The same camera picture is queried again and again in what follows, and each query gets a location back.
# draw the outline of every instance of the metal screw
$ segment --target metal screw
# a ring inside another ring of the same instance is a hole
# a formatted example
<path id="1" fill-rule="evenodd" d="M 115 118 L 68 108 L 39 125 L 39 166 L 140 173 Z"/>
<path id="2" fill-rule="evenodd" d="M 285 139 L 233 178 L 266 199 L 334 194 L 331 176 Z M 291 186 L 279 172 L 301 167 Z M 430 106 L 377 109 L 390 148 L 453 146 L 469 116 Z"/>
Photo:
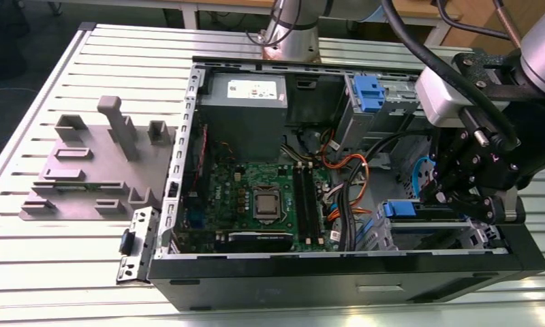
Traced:
<path id="1" fill-rule="evenodd" d="M 446 203 L 446 197 L 443 196 L 443 193 L 442 193 L 442 192 L 437 192 L 437 194 L 435 194 L 435 200 L 437 200 L 439 203 Z"/>
<path id="2" fill-rule="evenodd" d="M 486 138 L 481 130 L 474 132 L 474 139 L 483 148 L 489 146 L 489 139 Z"/>

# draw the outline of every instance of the cpu socket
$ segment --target cpu socket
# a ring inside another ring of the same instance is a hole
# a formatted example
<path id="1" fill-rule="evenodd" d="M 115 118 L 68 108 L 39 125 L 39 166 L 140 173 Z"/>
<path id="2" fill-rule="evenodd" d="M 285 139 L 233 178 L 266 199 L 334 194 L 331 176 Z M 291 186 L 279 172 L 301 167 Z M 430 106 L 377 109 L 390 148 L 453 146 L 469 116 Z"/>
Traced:
<path id="1" fill-rule="evenodd" d="M 275 186 L 253 187 L 253 214 L 267 225 L 281 218 L 281 191 Z"/>

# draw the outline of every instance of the metal bracket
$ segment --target metal bracket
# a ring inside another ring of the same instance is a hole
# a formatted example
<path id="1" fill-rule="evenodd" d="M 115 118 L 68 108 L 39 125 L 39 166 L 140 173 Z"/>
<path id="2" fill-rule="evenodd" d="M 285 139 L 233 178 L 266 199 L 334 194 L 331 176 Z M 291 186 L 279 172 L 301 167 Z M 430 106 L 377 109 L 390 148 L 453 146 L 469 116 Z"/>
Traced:
<path id="1" fill-rule="evenodd" d="M 120 258 L 116 279 L 118 285 L 124 283 L 148 283 L 146 272 L 151 261 L 152 243 L 155 240 L 159 212 L 150 206 L 132 212 L 128 229 L 120 239 Z"/>

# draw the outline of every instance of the power supply label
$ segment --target power supply label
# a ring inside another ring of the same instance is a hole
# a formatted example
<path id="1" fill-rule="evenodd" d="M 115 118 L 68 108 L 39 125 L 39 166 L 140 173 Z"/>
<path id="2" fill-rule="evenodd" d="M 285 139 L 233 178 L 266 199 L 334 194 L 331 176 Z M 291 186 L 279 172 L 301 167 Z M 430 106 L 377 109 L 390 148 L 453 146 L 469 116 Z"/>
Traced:
<path id="1" fill-rule="evenodd" d="M 271 80 L 230 80 L 227 98 L 277 99 L 275 82 Z"/>

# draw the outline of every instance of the table leg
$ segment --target table leg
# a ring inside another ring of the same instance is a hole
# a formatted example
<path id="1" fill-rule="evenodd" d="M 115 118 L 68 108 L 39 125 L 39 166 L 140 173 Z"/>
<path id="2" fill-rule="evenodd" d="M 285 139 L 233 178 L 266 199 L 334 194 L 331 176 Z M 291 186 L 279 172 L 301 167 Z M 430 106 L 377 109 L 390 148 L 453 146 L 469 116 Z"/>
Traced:
<path id="1" fill-rule="evenodd" d="M 50 11 L 52 12 L 52 16 L 62 15 L 62 3 L 60 2 L 47 1 L 47 6 L 50 8 Z"/>
<path id="2" fill-rule="evenodd" d="M 185 29 L 198 29 L 198 7 L 193 3 L 181 4 Z"/>
<path id="3" fill-rule="evenodd" d="M 438 21 L 434 28 L 429 32 L 423 45 L 439 46 L 442 44 L 443 38 L 446 37 L 449 30 L 450 30 L 450 26 L 442 20 Z"/>

